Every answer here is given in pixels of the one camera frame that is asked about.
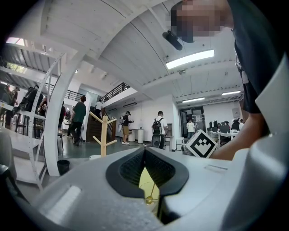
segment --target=white ceiling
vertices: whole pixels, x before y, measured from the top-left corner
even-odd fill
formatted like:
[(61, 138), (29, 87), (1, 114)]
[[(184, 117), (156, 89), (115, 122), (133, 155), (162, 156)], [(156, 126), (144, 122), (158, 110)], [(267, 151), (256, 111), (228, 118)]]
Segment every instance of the white ceiling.
[[(26, 16), (19, 25), (26, 29), (18, 32), (23, 38), (33, 35), (34, 40), (52, 40), (76, 51), (89, 47), (90, 56), (104, 65), (88, 65), (88, 72), (108, 72), (109, 80), (119, 79), (152, 99), (171, 93), (179, 101), (242, 88), (229, 29), (215, 37), (196, 37), (192, 44), (181, 42), (182, 51), (163, 39), (168, 10), (178, 1), (46, 0)], [(215, 50), (213, 58), (166, 68), (168, 61), (208, 49)]]

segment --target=white shelf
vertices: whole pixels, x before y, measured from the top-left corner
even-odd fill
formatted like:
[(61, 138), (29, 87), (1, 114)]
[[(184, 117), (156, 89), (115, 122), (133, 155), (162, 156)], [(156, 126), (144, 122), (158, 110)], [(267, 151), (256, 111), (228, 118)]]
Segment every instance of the white shelf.
[[(14, 163), (17, 173), (17, 180), (33, 184), (37, 183), (30, 160), (14, 157)], [(38, 161), (35, 163), (35, 166), (39, 176), (44, 168), (44, 162)]]
[[(11, 138), (12, 148), (29, 153), (29, 141), (31, 141), (31, 138), (29, 138), (26, 135), (19, 134), (17, 132), (11, 131), (7, 128), (0, 127), (0, 132), (8, 133)], [(32, 146), (33, 148), (38, 146), (40, 144), (39, 139), (32, 138)]]
[[(3, 107), (3, 108), (5, 108), (7, 110), (10, 110), (10, 111), (12, 111), (12, 109), (14, 108), (13, 106), (10, 106), (10, 105), (8, 105), (8, 104), (6, 104), (4, 102), (0, 102), (0, 107)], [(33, 113), (29, 112), (29, 111), (21, 111), (20, 110), (18, 112), (18, 114), (22, 114), (22, 115), (26, 115), (26, 116), (34, 116), (34, 118), (43, 119), (43, 120), (45, 119), (44, 116), (33, 114)]]

